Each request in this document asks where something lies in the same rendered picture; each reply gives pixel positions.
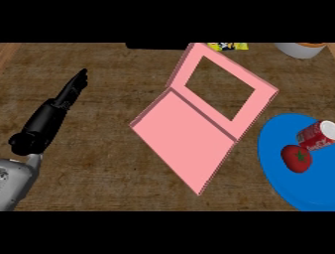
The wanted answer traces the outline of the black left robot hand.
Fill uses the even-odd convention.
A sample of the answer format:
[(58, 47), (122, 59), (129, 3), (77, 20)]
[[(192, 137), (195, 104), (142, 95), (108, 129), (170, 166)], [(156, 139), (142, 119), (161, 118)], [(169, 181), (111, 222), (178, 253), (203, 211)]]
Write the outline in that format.
[(83, 68), (64, 85), (57, 97), (49, 98), (39, 106), (21, 131), (11, 136), (8, 144), (15, 155), (43, 153), (85, 87), (86, 69)]

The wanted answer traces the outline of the pink cardboard box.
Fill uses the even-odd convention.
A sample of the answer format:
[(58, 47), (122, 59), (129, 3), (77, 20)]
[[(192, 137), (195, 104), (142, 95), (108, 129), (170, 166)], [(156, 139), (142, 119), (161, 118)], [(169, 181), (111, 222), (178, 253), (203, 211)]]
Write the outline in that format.
[[(226, 118), (185, 86), (201, 59), (209, 60), (252, 88), (232, 118)], [(277, 88), (206, 44), (188, 45), (166, 89), (129, 127), (192, 192), (204, 190), (275, 95)]]

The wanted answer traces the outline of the red tomato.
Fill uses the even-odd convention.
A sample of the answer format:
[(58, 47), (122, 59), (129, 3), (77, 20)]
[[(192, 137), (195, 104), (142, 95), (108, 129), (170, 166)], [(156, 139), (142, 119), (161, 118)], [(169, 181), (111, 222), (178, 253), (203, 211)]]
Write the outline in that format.
[(294, 173), (303, 173), (308, 170), (312, 159), (309, 151), (305, 148), (296, 145), (286, 145), (280, 150), (280, 158), (286, 167)]

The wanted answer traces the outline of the blue plate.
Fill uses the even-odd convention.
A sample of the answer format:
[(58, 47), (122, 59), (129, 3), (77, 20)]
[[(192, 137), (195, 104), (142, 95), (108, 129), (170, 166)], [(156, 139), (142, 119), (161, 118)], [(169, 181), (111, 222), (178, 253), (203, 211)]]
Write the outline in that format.
[(296, 145), (296, 133), (315, 119), (281, 113), (260, 127), (256, 157), (268, 183), (286, 202), (299, 210), (335, 210), (335, 144), (311, 152), (311, 166), (294, 173), (280, 157), (281, 148)]

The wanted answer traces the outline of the yellow snack packet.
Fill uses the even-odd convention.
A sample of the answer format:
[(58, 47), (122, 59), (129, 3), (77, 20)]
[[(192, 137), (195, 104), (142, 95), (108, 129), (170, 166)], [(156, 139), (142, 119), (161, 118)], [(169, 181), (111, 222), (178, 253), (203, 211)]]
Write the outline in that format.
[(246, 51), (249, 45), (246, 43), (207, 43), (209, 48), (216, 51)]

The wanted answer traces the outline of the red soda can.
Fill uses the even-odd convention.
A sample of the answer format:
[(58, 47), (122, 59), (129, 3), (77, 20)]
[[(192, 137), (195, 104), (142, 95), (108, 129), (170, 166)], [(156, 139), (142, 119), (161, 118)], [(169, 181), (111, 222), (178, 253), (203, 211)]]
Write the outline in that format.
[(308, 151), (319, 150), (335, 144), (335, 123), (318, 120), (296, 133), (297, 145)]

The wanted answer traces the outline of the white bowl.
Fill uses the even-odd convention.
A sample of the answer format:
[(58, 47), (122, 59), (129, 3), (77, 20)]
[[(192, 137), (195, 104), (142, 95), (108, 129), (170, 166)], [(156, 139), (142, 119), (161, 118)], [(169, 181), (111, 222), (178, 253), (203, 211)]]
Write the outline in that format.
[(277, 49), (294, 59), (311, 59), (325, 47), (324, 43), (275, 43)]

